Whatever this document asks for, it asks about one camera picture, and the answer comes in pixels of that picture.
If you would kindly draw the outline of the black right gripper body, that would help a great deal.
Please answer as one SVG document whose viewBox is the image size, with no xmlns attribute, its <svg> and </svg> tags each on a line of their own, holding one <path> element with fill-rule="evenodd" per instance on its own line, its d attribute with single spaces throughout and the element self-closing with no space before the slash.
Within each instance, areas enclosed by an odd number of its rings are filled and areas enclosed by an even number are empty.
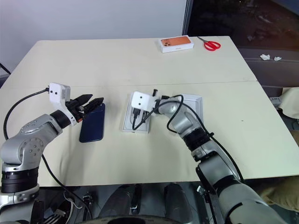
<svg viewBox="0 0 299 224">
<path fill-rule="evenodd" d="M 145 119 L 148 115 L 149 112 L 137 108 L 133 108 L 133 119 Z"/>
</svg>

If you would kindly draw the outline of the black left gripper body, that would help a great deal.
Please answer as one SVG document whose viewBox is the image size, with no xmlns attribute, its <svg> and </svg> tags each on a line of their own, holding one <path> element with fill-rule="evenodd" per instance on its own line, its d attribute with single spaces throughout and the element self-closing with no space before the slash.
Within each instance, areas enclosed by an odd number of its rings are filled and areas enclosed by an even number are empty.
<svg viewBox="0 0 299 224">
<path fill-rule="evenodd" d="M 83 111 L 81 109 L 81 106 L 86 103 L 86 100 L 79 99 L 71 99 L 70 101 L 67 101 L 65 103 L 68 111 L 72 114 L 77 123 L 81 122 L 83 119 Z"/>
</svg>

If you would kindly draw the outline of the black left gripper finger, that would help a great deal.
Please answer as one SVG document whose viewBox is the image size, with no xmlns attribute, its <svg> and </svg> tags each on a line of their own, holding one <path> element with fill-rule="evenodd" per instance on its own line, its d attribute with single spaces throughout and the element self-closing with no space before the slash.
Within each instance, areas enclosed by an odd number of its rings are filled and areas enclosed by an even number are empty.
<svg viewBox="0 0 299 224">
<path fill-rule="evenodd" d="M 104 98 L 95 98 L 86 104 L 84 108 L 84 115 L 88 115 L 103 103 Z"/>
<path fill-rule="evenodd" d="M 90 100 L 92 96 L 92 94 L 83 94 L 75 98 L 74 100 L 77 102 L 78 105 L 84 105 Z"/>
</svg>

